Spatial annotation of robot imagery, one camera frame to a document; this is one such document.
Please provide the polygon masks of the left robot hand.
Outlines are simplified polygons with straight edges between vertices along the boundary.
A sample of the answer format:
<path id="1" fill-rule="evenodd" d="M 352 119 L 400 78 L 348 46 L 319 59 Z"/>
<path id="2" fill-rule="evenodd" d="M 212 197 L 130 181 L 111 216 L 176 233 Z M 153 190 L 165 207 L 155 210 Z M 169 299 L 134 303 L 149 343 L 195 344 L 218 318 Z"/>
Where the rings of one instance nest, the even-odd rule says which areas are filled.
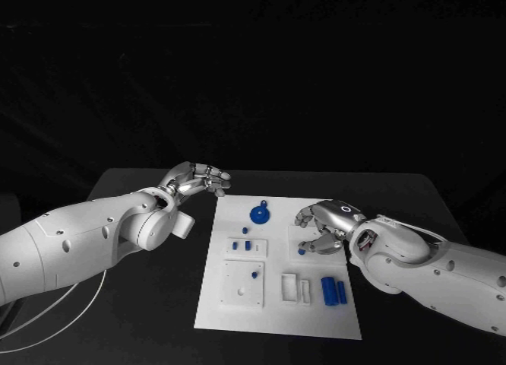
<path id="1" fill-rule="evenodd" d="M 224 197 L 231 187 L 231 175 L 211 165 L 186 161 L 170 169 L 157 186 L 178 199 L 201 192 Z"/>

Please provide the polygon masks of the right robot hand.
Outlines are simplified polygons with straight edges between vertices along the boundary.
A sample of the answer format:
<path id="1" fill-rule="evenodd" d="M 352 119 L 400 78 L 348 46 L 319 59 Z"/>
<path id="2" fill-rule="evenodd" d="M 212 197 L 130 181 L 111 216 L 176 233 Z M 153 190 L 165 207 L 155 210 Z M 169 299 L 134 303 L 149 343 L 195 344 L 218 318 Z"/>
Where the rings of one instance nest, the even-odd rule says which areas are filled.
<path id="1" fill-rule="evenodd" d="M 315 222 L 320 236 L 299 244 L 299 252 L 330 255 L 341 251 L 353 237 L 353 232 L 368 220 L 362 211 L 339 200 L 323 200 L 303 208 L 294 218 L 294 225 L 306 228 Z"/>

